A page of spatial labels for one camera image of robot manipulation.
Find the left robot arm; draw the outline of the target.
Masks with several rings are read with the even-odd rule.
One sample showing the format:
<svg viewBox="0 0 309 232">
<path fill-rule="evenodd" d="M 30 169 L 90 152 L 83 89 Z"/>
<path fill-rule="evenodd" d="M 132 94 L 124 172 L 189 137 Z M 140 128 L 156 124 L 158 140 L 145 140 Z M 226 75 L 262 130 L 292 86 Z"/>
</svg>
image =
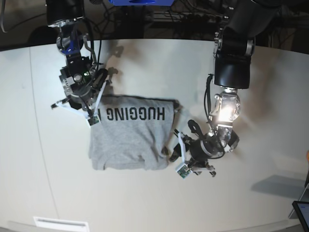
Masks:
<svg viewBox="0 0 309 232">
<path fill-rule="evenodd" d="M 239 143 L 233 123 L 240 115 L 238 91 L 250 85 L 250 65 L 255 38 L 270 23 L 280 0 L 237 0 L 228 21 L 215 34 L 214 70 L 209 74 L 204 93 L 204 111 L 209 131 L 204 133 L 197 122 L 188 121 L 196 139 L 175 131 L 178 144 L 170 161 L 181 158 L 176 168 L 181 178 L 208 171 L 216 176 L 210 160 L 218 160 L 232 152 Z"/>
</svg>

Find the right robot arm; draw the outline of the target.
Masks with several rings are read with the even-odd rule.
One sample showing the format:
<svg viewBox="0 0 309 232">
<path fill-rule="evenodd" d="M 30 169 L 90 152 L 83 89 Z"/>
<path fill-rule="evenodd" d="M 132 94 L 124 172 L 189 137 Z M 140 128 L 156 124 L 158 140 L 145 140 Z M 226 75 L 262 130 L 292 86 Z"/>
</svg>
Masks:
<svg viewBox="0 0 309 232">
<path fill-rule="evenodd" d="M 46 1 L 47 24 L 59 28 L 56 44 L 65 56 L 66 66 L 60 72 L 65 99 L 53 104 L 85 118 L 90 128 L 101 123 L 99 104 L 106 85 L 110 84 L 108 71 L 100 68 L 99 55 L 94 51 L 92 35 L 82 34 L 77 24 L 83 21 L 89 33 L 89 21 L 84 15 L 82 0 Z"/>
</svg>

